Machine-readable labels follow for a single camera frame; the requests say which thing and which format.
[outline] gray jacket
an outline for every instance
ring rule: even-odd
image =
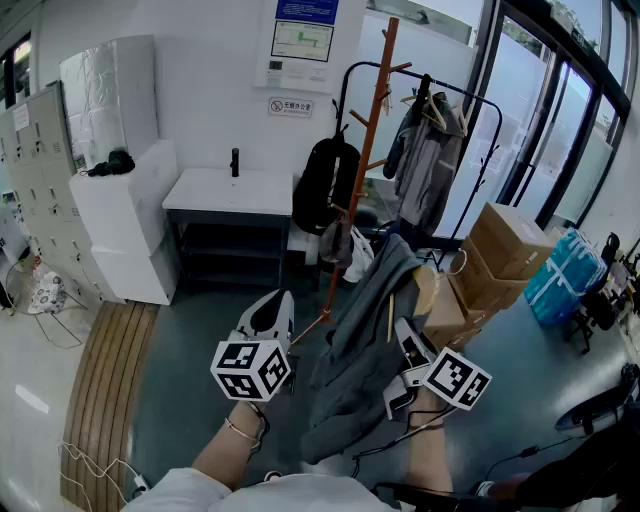
[[[419,266],[407,243],[392,235],[340,312],[332,345],[311,376],[317,393],[301,440],[308,463],[343,451],[384,417],[382,392],[404,362],[395,336],[387,343],[389,295],[395,292],[395,318],[412,317],[419,289],[411,272]],[[416,327],[426,321],[416,320]]]
[[[446,101],[443,93],[436,97]],[[456,175],[464,132],[445,104],[440,107],[446,131],[426,117],[411,124],[407,112],[389,152],[384,175],[396,177],[396,195],[402,200],[400,216],[427,234],[437,229]]]

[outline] white shirt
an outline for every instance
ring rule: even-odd
[[[391,512],[347,477],[291,475],[232,493],[196,469],[172,469],[123,512]]]

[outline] glass door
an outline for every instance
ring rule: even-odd
[[[567,161],[590,95],[591,87],[567,63],[563,63],[552,114],[542,136],[533,141],[534,147],[522,151],[516,159],[512,180],[505,187],[507,191],[515,190],[515,193],[503,194],[500,202],[517,207],[531,219],[538,217]]]
[[[456,238],[469,234],[486,202],[498,201],[531,129],[547,107],[543,101],[555,68],[555,55],[539,39],[505,16],[485,97],[502,110],[500,146],[483,176]],[[473,192],[498,122],[496,111],[483,105],[456,174],[436,237],[450,237]]]

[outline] white tiled floor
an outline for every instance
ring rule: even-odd
[[[71,309],[59,318],[86,340],[92,313]],[[41,321],[55,343],[75,344],[53,319]],[[33,317],[0,312],[0,502],[9,512],[78,510],[60,496],[58,444],[83,350],[53,346]]]

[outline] bracelet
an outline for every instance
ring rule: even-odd
[[[225,418],[224,419],[225,424],[227,425],[227,427],[229,427],[231,430],[233,430],[236,434],[241,435],[242,437],[244,437],[245,439],[248,439],[249,441],[252,442],[256,442],[258,440],[257,437],[251,437],[250,435],[245,434],[244,432],[242,432],[242,430],[240,430],[238,427],[236,427],[233,423],[231,423],[229,421],[229,418]]]
[[[233,430],[236,434],[244,437],[245,439],[251,441],[252,443],[255,443],[251,447],[251,454],[253,455],[254,453],[257,453],[257,452],[260,451],[260,448],[262,446],[262,438],[264,437],[264,435],[267,432],[269,432],[270,425],[269,425],[269,422],[267,421],[267,418],[263,414],[263,412],[260,409],[258,409],[258,407],[253,402],[245,402],[245,403],[260,418],[260,422],[262,423],[262,429],[258,433],[258,437],[251,437],[250,435],[245,434],[238,427],[236,427],[233,423],[231,423],[231,421],[229,421],[229,418],[225,418],[224,422],[227,425],[227,427],[229,427],[231,430]]]

